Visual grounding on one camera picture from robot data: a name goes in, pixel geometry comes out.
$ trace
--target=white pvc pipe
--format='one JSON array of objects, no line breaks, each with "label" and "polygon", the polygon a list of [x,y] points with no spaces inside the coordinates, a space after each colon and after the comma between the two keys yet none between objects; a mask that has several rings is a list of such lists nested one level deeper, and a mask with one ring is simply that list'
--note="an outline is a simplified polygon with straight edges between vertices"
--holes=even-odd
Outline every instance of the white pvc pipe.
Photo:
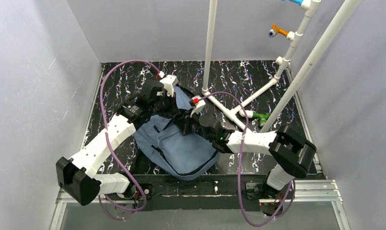
[{"label": "white pvc pipe", "polygon": [[[311,1],[313,4],[315,4],[314,5],[315,6],[314,11],[317,9],[318,5],[320,4],[320,1],[321,0],[312,0]],[[304,17],[303,17],[302,22],[299,25],[299,29],[297,29],[297,31],[294,35],[294,41],[292,41],[290,43],[289,49],[287,50],[286,55],[284,56],[284,59],[286,59],[287,61],[283,62],[281,65],[279,65],[279,69],[276,72],[275,77],[274,77],[275,79],[277,79],[277,80],[280,79],[281,74],[287,68],[287,65],[289,64],[290,59],[292,59],[293,54],[296,51],[296,48],[299,45],[300,40],[302,39],[303,34],[304,34],[307,26],[309,25],[309,23],[311,21],[311,17],[313,15],[314,15],[314,12],[311,14],[311,16],[309,16],[307,11],[304,13]]]},{"label": "white pvc pipe", "polygon": [[314,65],[320,59],[321,55],[324,53],[324,51],[327,49],[327,47],[331,44],[334,37],[341,30],[341,28],[343,27],[345,22],[351,16],[351,14],[354,12],[355,8],[358,6],[358,4],[360,2],[361,2],[361,0],[345,0],[344,1],[341,8],[338,10],[337,14],[334,16],[330,25],[328,25],[326,31],[324,31],[320,40],[317,42],[316,46],[311,51],[307,60],[304,62],[303,66],[300,68],[300,70],[297,73],[296,77],[294,78],[293,82],[290,84],[289,88],[286,90],[286,93],[282,96],[281,100],[276,105],[276,108],[273,110],[272,114],[270,115],[270,117],[268,118],[268,120],[266,121],[265,125],[262,127],[260,132],[263,132],[263,133],[268,132],[270,127],[272,127],[276,118],[278,118],[279,114],[283,111],[286,104],[289,102],[289,100],[296,93],[297,89],[303,83],[303,81],[305,80],[307,75],[313,69]]},{"label": "white pvc pipe", "polygon": [[[243,101],[241,104],[243,107],[247,106],[249,103],[251,103],[253,100],[255,100],[257,97],[259,97],[261,94],[263,94],[266,90],[268,90],[270,87],[272,87],[274,84],[278,83],[276,79],[271,79],[266,85],[264,85],[262,88],[260,88],[258,91],[256,91],[253,95],[249,96],[245,101]],[[236,114],[241,110],[240,106],[235,107],[231,110],[232,114]]]},{"label": "white pvc pipe", "polygon": [[308,24],[310,23],[310,20],[311,20],[311,17],[304,15],[304,18],[299,25],[299,29],[297,30],[298,34],[300,34],[300,35],[304,34]]},{"label": "white pvc pipe", "polygon": [[215,14],[217,13],[218,0],[210,0],[210,12],[208,13],[206,57],[204,63],[203,92],[208,91],[208,80],[210,75],[212,40],[214,38]]},{"label": "white pvc pipe", "polygon": [[[204,92],[203,95],[206,96],[210,94],[210,92]],[[213,96],[209,96],[208,99],[216,106],[218,107],[223,113],[224,115],[229,118],[231,121],[233,121],[238,127],[240,127],[242,130],[245,128],[245,124],[238,119],[238,117],[235,116],[235,114],[231,113],[231,111],[227,108],[225,108],[225,106],[223,104],[221,104],[221,102],[219,102],[215,97]]]}]

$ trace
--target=blue pipe fitting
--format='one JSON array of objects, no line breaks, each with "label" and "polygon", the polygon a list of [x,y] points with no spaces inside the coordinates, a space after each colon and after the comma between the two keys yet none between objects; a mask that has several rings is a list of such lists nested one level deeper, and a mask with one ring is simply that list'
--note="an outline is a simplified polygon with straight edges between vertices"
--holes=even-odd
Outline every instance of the blue pipe fitting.
[{"label": "blue pipe fitting", "polygon": [[299,4],[299,6],[301,6],[303,3],[303,0],[289,0],[289,1]]}]

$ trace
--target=vertical pipe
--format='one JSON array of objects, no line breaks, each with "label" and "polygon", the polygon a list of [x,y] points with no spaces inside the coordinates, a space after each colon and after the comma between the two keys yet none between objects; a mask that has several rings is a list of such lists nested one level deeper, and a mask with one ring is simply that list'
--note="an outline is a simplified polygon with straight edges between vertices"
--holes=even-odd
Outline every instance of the vertical pipe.
[{"label": "vertical pipe", "polygon": [[270,115],[269,119],[267,120],[265,125],[262,127],[260,132],[262,132],[262,133],[267,132],[270,129],[270,127],[272,127],[276,118],[278,118],[279,114],[283,111],[286,104],[289,102],[289,100],[296,93],[297,89],[303,83],[303,81],[305,80],[307,75],[313,69],[314,65],[320,59],[321,55],[324,53],[324,51],[327,49],[327,47],[331,44],[334,37],[341,30],[341,28],[343,27],[345,22],[351,16],[351,14],[354,12],[355,8],[358,6],[358,4],[360,2],[361,2],[361,0],[345,0],[344,1],[341,8],[338,10],[337,14],[334,16],[330,25],[328,25],[326,31],[324,31],[320,40],[317,42],[316,46],[311,51],[307,60],[304,62],[303,66],[300,68],[300,70],[297,73],[296,77],[294,78],[293,82],[290,84],[289,88],[286,90],[286,93],[282,96],[281,100],[276,105],[276,108],[273,110],[272,114]]},{"label": "vertical pipe", "polygon": [[207,27],[207,43],[206,43],[206,57],[204,63],[204,79],[203,92],[208,91],[208,80],[211,65],[212,40],[214,38],[215,14],[217,13],[218,0],[210,0],[210,12],[208,13],[208,27]]},{"label": "vertical pipe", "polygon": [[300,34],[300,35],[304,34],[308,24],[310,23],[310,20],[311,20],[311,17],[309,17],[305,14],[302,22],[299,25],[299,29],[297,30],[298,34]]},{"label": "vertical pipe", "polygon": [[294,36],[295,39],[298,39],[298,40],[292,41],[290,43],[289,49],[287,50],[286,55],[284,56],[284,59],[287,61],[284,61],[281,65],[279,65],[279,69],[275,74],[275,79],[279,80],[281,78],[281,74],[287,68],[287,65],[288,65],[290,59],[292,59],[293,54],[296,51],[296,48],[300,43],[300,39],[303,37],[304,31],[306,30],[308,24],[310,23],[310,20],[311,20],[311,16],[307,16],[307,13],[305,13],[304,18],[299,25],[299,29],[296,31],[296,34]]}]

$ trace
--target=cable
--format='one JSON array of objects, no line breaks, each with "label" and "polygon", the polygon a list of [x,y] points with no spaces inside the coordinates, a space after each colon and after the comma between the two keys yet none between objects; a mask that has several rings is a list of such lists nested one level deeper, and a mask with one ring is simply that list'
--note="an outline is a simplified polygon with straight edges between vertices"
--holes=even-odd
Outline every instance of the cable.
[{"label": "cable", "polygon": [[290,200],[290,203],[289,203],[289,205],[287,206],[287,208],[286,208],[280,215],[277,215],[277,216],[276,216],[276,218],[279,218],[279,217],[283,216],[287,211],[289,211],[290,207],[291,207],[292,204],[293,204],[294,196],[295,196],[294,193],[295,193],[295,191],[296,191],[296,182],[294,182],[294,180],[292,180],[292,185],[293,185],[293,191],[292,191],[292,198],[291,198],[291,200]]},{"label": "cable", "polygon": [[[249,220],[248,216],[246,215],[245,209],[244,209],[244,204],[242,202],[242,194],[241,194],[241,169],[242,169],[241,163],[242,163],[242,152],[244,150],[245,133],[246,133],[246,129],[248,128],[248,125],[249,125],[248,114],[246,114],[245,108],[242,106],[241,102],[234,95],[232,95],[231,93],[228,93],[228,92],[212,92],[212,93],[200,98],[199,101],[204,100],[204,99],[206,99],[210,96],[213,96],[215,94],[226,94],[226,95],[232,97],[234,100],[236,100],[236,102],[241,107],[242,111],[244,112],[246,123],[245,123],[244,130],[242,131],[241,146],[239,148],[239,153],[238,153],[238,158],[239,158],[239,160],[238,160],[238,201],[239,201],[239,206],[241,208],[242,215],[244,216],[244,219],[248,222],[248,224],[252,225],[253,227],[262,227],[262,226],[266,225],[267,223],[269,223],[273,218],[276,217],[278,211],[281,209],[284,202],[281,202],[279,204],[278,208],[276,209],[276,211],[264,222],[262,222],[260,224],[255,224]],[[287,190],[286,190],[286,193],[283,197],[283,200],[286,200],[286,197],[289,194],[290,187],[292,186],[292,182],[294,182],[294,180],[289,182],[289,185],[287,186]]]},{"label": "cable", "polygon": [[[130,61],[125,61],[125,62],[122,62],[122,63],[119,63],[117,64],[115,67],[113,67],[105,76],[103,82],[101,83],[101,89],[100,89],[100,106],[101,106],[101,114],[102,114],[102,117],[103,117],[103,121],[104,121],[104,127],[106,130],[108,130],[108,122],[107,122],[107,118],[106,118],[106,114],[105,114],[105,108],[104,108],[104,86],[105,86],[105,82],[106,80],[108,79],[108,77],[116,70],[118,69],[119,67],[122,67],[126,64],[129,64],[129,63],[132,63],[132,62],[142,62],[142,63],[145,63],[145,64],[148,64],[150,65],[155,71],[157,71],[156,74],[159,74],[160,71],[159,69],[152,63],[150,62],[147,62],[147,61],[144,61],[144,60],[130,60]],[[123,219],[127,219],[131,216],[133,216],[137,211],[141,211],[143,210],[145,207],[146,207],[146,195],[145,193],[143,192],[141,186],[139,185],[139,183],[136,181],[136,179],[132,176],[132,174],[126,169],[126,167],[124,166],[124,164],[121,162],[121,160],[119,160],[119,158],[117,157],[117,155],[115,154],[114,150],[112,149],[112,146],[111,146],[111,142],[109,141],[109,138],[108,138],[108,132],[105,132],[105,139],[106,139],[106,144],[108,146],[108,149],[109,151],[111,152],[111,155],[112,157],[115,159],[115,161],[118,163],[118,165],[124,170],[125,174],[131,179],[131,181],[136,185],[136,187],[138,188],[138,190],[140,191],[140,194],[142,194],[142,197],[143,197],[143,205],[139,208],[136,208],[136,209],[132,209],[132,208],[127,208],[127,207],[124,207],[124,206],[121,206],[117,203],[115,203],[113,200],[111,200],[109,197],[105,196],[106,199],[111,202],[111,204],[115,205],[116,207],[120,208],[120,209],[123,209],[123,210],[126,210],[126,211],[133,211],[134,213],[132,213],[131,215],[129,215],[128,217],[126,218],[123,218]],[[112,215],[108,214],[108,212],[105,212],[109,217],[112,218]]]},{"label": "cable", "polygon": [[105,209],[105,207],[104,207],[104,205],[103,205],[103,202],[101,201],[101,196],[100,196],[100,195],[98,195],[98,201],[100,202],[101,208],[103,209],[103,211],[105,212],[105,214],[106,214],[107,216],[109,216],[109,217],[112,218],[112,219],[123,220],[123,218],[120,218],[120,217],[114,217],[113,215],[111,215],[111,214]]}]

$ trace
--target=floor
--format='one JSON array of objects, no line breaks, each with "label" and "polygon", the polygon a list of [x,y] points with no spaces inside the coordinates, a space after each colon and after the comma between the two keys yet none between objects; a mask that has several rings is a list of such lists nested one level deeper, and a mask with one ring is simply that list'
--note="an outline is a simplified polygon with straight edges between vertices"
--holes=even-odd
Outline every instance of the floor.
[{"label": "floor", "polygon": [[[103,76],[105,76],[116,64],[117,63],[103,64]],[[154,62],[154,64],[165,74],[176,75],[183,87],[191,90],[196,95],[201,95],[201,84],[204,74],[203,61],[168,61]],[[231,92],[236,95],[238,99],[243,101],[265,85],[274,75],[277,67],[278,66],[273,61],[213,61],[211,63],[210,71],[210,92]],[[146,79],[155,78],[156,77],[149,72],[149,67],[140,63],[132,63],[116,70],[105,84],[104,103],[108,119],[112,117],[113,113],[122,105],[129,95],[137,92],[142,87]],[[254,110],[262,114],[267,112],[270,113],[283,96],[288,86],[289,81],[286,72],[284,72],[277,85],[264,92],[253,103],[248,105],[246,109]],[[227,108],[236,106],[236,103],[228,97],[216,96],[216,98],[224,103]],[[97,133],[103,129],[103,121],[98,101],[99,94],[97,95],[92,110],[85,144],[91,141]],[[237,129],[237,127],[224,117],[211,102],[207,101],[206,103],[205,110],[210,113],[215,112],[217,118],[222,121],[224,127]],[[290,100],[271,130],[276,130],[281,125],[290,125],[291,128],[304,135],[304,129],[294,98]],[[250,128],[251,130],[259,131],[258,121],[252,119]],[[133,173],[166,173],[138,151],[138,147],[132,138],[125,140],[117,148],[116,153],[122,162],[128,168],[131,168]],[[242,173],[267,174],[276,165],[276,161],[272,157],[263,154],[244,153],[242,164]],[[112,157],[108,157],[100,168],[99,173],[115,173],[119,171],[120,169],[116,162]],[[210,168],[207,173],[237,174],[236,154],[222,154],[218,162]]]},{"label": "floor", "polygon": [[[128,212],[110,204],[106,209],[119,217]],[[266,218],[260,212],[247,213],[251,221],[261,223]],[[133,230],[254,230],[242,217],[241,211],[229,210],[155,210],[140,212],[124,221],[106,216],[98,203],[87,206],[67,204],[62,230],[72,229],[133,229]],[[294,202],[284,217],[269,222],[262,230],[340,230],[331,202]]]}]

